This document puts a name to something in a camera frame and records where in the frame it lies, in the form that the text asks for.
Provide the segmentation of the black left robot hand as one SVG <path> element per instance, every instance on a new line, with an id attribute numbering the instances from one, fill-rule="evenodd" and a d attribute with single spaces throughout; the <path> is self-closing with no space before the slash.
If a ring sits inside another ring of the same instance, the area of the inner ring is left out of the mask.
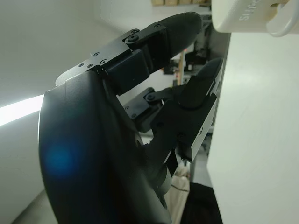
<path id="1" fill-rule="evenodd" d="M 60 224 L 169 224 L 164 195 L 193 161 L 216 106 L 223 60 L 184 85 L 118 97 L 168 66 L 202 30 L 184 12 L 132 29 L 61 74 L 39 113 L 39 161 Z"/>

